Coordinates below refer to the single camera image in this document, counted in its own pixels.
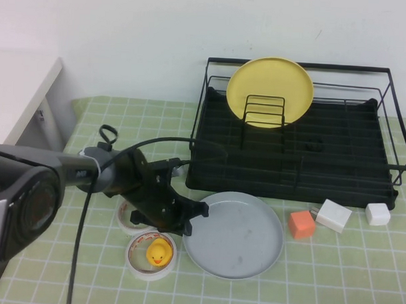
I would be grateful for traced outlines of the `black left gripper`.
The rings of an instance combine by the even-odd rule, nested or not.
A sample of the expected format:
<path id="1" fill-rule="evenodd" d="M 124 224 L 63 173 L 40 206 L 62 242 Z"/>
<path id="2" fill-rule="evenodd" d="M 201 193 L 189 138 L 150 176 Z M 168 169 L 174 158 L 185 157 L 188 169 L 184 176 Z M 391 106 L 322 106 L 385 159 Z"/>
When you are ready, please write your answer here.
<path id="1" fill-rule="evenodd" d="M 107 194 L 120 195 L 136 208 L 132 216 L 136 224 L 151 225 L 160 233 L 191 236 L 193 226 L 188 219 L 208 217 L 209 206 L 173 190 L 172 171 L 180 165 L 178 158 L 148 162 L 142 151 L 135 149 L 113 163 L 115 176 Z"/>

